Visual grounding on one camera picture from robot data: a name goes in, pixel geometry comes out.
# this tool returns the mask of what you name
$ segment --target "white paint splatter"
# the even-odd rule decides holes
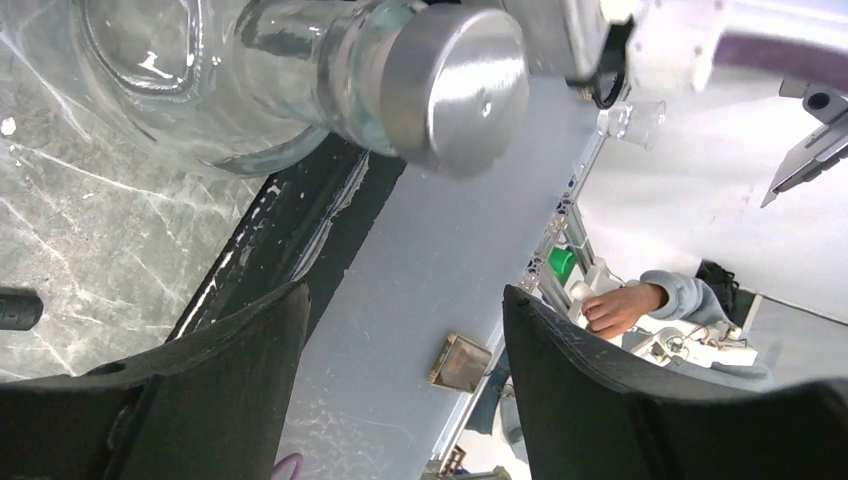
[[[0,133],[7,137],[15,133],[17,128],[18,126],[15,125],[15,117],[4,118],[3,121],[0,122]]]
[[[233,252],[232,251],[227,252],[227,254],[224,255],[224,258],[221,259],[221,266],[218,267],[218,269],[220,270],[220,269],[226,267],[227,264],[230,263],[230,259],[232,259],[232,258],[233,258]],[[195,315],[197,315],[197,312],[200,310],[200,307],[204,306],[203,302],[206,300],[206,295],[208,295],[209,292],[211,292],[213,289],[217,289],[217,288],[218,288],[218,286],[217,286],[217,284],[215,283],[214,280],[212,282],[210,282],[209,285],[206,286],[206,289],[200,295],[200,298],[197,299],[197,302],[194,304],[194,308],[192,308],[191,312],[189,312],[188,316],[185,319],[185,323],[183,323],[183,326],[180,327],[180,331],[177,332],[177,335],[176,335],[175,338],[180,338],[185,334],[186,328],[191,324],[192,320],[194,320],[194,317],[195,317]]]
[[[138,66],[142,67],[142,68],[146,68],[147,70],[150,70],[151,72],[159,75],[160,77],[164,78],[165,80],[170,80],[170,79],[174,78],[174,76],[171,75],[170,73],[165,73],[165,72],[163,72],[162,70],[159,70],[158,68],[156,68],[153,65],[153,62],[155,62],[157,58],[159,58],[159,55],[156,55],[153,52],[147,52],[147,60],[139,63]]]
[[[306,274],[315,261],[318,259],[318,256],[321,253],[321,250],[324,248],[324,243],[327,241],[327,238],[330,236],[330,229],[333,227],[333,218],[339,214],[342,210],[347,208],[350,205],[350,202],[353,199],[353,195],[359,190],[359,187],[362,185],[362,181],[365,178],[365,174],[368,172],[368,154],[366,153],[360,159],[360,162],[357,164],[354,171],[351,173],[348,181],[345,182],[345,187],[340,193],[340,195],[336,198],[334,205],[332,207],[331,213],[328,218],[325,218],[321,224],[316,229],[315,233],[312,235],[312,238],[309,240],[307,247],[304,253],[301,255],[300,260],[294,268],[295,273],[292,275],[293,279],[299,280],[300,277]]]

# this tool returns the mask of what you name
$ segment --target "metal lid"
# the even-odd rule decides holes
[[[433,5],[398,33],[380,85],[380,120],[406,161],[454,177],[504,153],[527,107],[524,39],[507,13]]]

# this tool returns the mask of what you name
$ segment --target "marble surface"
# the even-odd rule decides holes
[[[100,127],[84,139],[4,48],[0,286],[45,311],[0,331],[0,381],[78,375],[162,343],[263,180],[180,173]]]

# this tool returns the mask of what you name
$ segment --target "metal bracket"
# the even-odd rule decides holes
[[[810,87],[810,82],[786,77],[780,82],[780,90],[777,94],[784,98],[804,98],[804,93]]]
[[[789,150],[761,208],[779,194],[811,182],[848,155],[848,101],[832,88],[813,85],[804,92],[803,107],[824,125]]]

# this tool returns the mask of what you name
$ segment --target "gray table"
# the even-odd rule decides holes
[[[0,44],[0,285],[45,313],[0,332],[0,381],[80,374],[162,343],[261,179],[178,173],[101,128],[82,139]]]
[[[520,138],[483,178],[400,177],[303,352],[279,456],[302,453],[305,478],[418,478],[450,443],[470,395],[427,373],[451,332],[501,341],[503,287],[597,143],[594,105],[531,85]]]

